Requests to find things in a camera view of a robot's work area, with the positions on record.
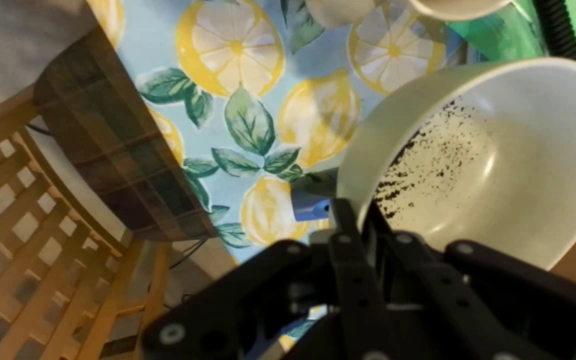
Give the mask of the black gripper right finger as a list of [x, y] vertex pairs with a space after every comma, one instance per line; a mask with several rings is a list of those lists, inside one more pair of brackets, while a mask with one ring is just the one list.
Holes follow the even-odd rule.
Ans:
[[576, 282], [471, 240], [434, 252], [413, 233], [329, 204], [346, 355], [379, 360], [576, 360]]

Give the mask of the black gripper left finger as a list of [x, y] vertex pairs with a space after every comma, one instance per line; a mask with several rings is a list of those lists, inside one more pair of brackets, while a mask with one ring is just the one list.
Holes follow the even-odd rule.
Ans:
[[151, 320], [143, 360], [248, 360], [333, 297], [327, 249], [279, 240]]

